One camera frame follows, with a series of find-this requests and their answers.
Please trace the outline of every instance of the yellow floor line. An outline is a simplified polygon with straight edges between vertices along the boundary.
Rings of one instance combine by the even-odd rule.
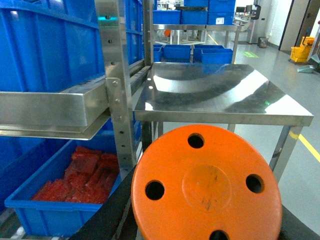
[[[320,153],[317,152],[317,150],[308,142],[308,140],[300,135],[299,140],[305,145],[305,147],[309,150],[309,152],[317,159],[320,163]]]
[[[219,45],[216,40],[206,31],[206,34],[208,34],[209,38],[211,38],[211,40],[216,44]]]

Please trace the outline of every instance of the door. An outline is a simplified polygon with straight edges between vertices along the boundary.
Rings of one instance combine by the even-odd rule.
[[[304,14],[304,18],[300,27],[298,37],[296,39],[295,45],[300,46],[303,37],[306,35],[307,29],[315,24],[318,12],[320,9],[320,0],[309,0],[309,4]]]

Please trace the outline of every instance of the stool hole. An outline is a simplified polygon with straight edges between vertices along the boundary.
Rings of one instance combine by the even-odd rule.
[[[165,187],[159,181],[151,181],[145,188],[145,194],[150,200],[159,200],[165,194]]]
[[[194,149],[200,149],[204,146],[204,138],[199,133],[193,133],[188,138],[188,144]]]
[[[224,231],[217,230],[211,233],[209,240],[229,240],[229,237]]]
[[[249,175],[245,183],[248,189],[255,194],[260,194],[264,190],[264,182],[262,178],[256,174]]]

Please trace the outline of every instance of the gray floor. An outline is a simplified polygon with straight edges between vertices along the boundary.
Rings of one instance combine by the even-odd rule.
[[[216,42],[223,45],[224,34],[211,32]],[[230,34],[229,48],[233,48]],[[241,34],[241,41],[246,35]],[[247,58],[243,52],[249,51],[259,58]],[[249,64],[285,93],[315,115],[310,127],[302,130],[302,135],[320,152],[318,132],[320,130],[320,75],[298,73],[299,65],[288,62],[289,55],[272,47],[258,48],[257,45],[239,45],[236,55],[237,64]],[[187,123],[166,122],[164,132],[188,125]],[[216,125],[227,128],[225,124]],[[260,125],[237,125],[235,133],[250,142],[267,160],[270,161],[278,141],[281,127]],[[303,223],[320,235],[320,162],[308,151],[301,141],[291,155],[287,168],[279,183],[283,204]]]

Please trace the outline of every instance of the perforated metal upright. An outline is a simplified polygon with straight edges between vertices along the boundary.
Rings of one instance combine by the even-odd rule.
[[[151,16],[153,4],[143,1],[144,17]],[[119,159],[120,173],[124,178],[137,164],[136,144],[133,126],[132,91],[127,52],[125,21],[125,4],[123,0],[95,0],[100,30],[107,97],[114,129],[116,150]],[[153,51],[151,47],[150,24],[143,25],[145,65],[151,65]]]

